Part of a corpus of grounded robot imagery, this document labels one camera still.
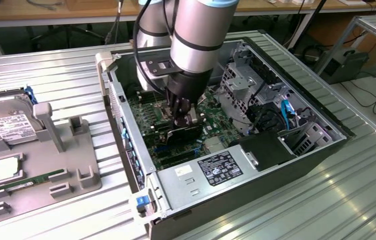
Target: green circuit board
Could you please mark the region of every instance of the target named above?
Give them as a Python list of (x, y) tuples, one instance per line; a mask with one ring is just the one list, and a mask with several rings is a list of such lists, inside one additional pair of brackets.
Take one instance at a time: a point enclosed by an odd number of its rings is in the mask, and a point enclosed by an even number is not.
[(212, 91), (207, 90), (206, 98), (200, 98), (198, 112), (204, 113), (206, 121), (198, 126), (199, 137), (180, 144), (168, 146), (166, 136), (172, 116), (166, 99), (155, 92), (138, 93), (128, 99), (140, 133), (148, 148), (152, 161), (159, 170), (203, 157), (211, 153), (206, 140), (218, 137), (224, 147), (240, 137), (239, 131), (227, 117)]

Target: warning label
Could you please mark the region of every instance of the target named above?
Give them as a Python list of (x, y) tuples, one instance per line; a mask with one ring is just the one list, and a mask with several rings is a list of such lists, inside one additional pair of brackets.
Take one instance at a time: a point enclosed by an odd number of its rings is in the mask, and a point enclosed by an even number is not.
[(36, 135), (35, 128), (25, 114), (0, 118), (0, 137), (5, 141), (17, 140)]
[(208, 184), (212, 186), (243, 175), (243, 171), (228, 151), (198, 161), (198, 163), (208, 180)]

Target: wooden table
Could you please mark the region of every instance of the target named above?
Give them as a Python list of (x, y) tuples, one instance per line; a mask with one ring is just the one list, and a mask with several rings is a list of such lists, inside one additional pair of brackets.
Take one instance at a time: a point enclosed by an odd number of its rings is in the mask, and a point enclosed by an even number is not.
[[(136, 1), (138, 0), (124, 1), (120, 21), (135, 21), (140, 11)], [(306, 14), (292, 38), (291, 47), (307, 26), (320, 0), (315, 1), (316, 2), (312, 4), (304, 4), (300, 10), (300, 5), (292, 3), (282, 3), (278, 1), (275, 4), (271, 4), (266, 0), (240, 0), (235, 16), (290, 15), (298, 12)], [(362, 12), (370, 10), (370, 5), (347, 6), (338, 0), (327, 0), (320, 13)], [(0, 28), (114, 22), (116, 12), (118, 10), (115, 8), (70, 11), (66, 5), (58, 6), (56, 10), (52, 11), (31, 5), (27, 3), (27, 0), (1, 0)]]

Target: metal workbench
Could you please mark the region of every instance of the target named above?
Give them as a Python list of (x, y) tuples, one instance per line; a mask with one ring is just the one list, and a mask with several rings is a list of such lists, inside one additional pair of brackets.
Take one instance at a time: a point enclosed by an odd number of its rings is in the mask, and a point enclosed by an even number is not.
[[(250, 31), (228, 37), (252, 38), (356, 138), (306, 177), (180, 239), (376, 239), (375, 124), (364, 122), (362, 113), (268, 35)], [(79, 114), (88, 119), (103, 181), (99, 191), (0, 222), (0, 239), (148, 238), (131, 217), (131, 190), (100, 99), (94, 57), (130, 47), (119, 44), (0, 57), (0, 89), (28, 83), (37, 100), (51, 102), (58, 124)]]
[[(367, 33), (371, 33), (376, 36), (376, 16), (355, 16), (351, 20), (346, 30), (342, 33), (340, 38), (338, 39), (338, 42), (335, 43), (330, 54), (326, 55), (324, 60), (320, 61), (320, 65), (318, 65), (315, 72), (320, 75), (324, 71), (336, 51), (340, 49), (340, 47), (344, 44), (344, 41), (347, 40), (347, 37), (352, 34), (356, 27), (360, 27)], [(352, 47), (358, 47), (363, 38), (366, 37), (366, 34), (355, 41), (352, 44)]]

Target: sticker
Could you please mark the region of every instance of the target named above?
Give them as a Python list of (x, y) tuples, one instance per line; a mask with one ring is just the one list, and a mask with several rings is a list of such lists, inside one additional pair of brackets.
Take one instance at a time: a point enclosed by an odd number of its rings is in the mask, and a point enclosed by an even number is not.
[(0, 118), (0, 137), (5, 141), (35, 136), (35, 128), (25, 114)]
[(179, 168), (175, 169), (176, 172), (176, 176), (180, 177), (182, 175), (186, 175), (188, 173), (191, 173), (194, 170), (191, 168), (190, 165), (182, 166)]
[(243, 175), (243, 171), (231, 156), (230, 151), (198, 161), (207, 178), (208, 184), (216, 186), (235, 177)]
[(12, 187), (7, 188), (5, 191), (8, 191), (8, 192), (16, 191), (16, 190), (23, 189), (23, 188), (27, 188), (27, 187), (29, 187), (29, 186), (32, 186), (32, 185), (35, 185), (35, 183), (33, 183), (32, 181), (29, 181), (29, 182), (27, 182), (27, 183), (24, 183), (24, 184), (21, 184), (21, 185), (12, 186)]

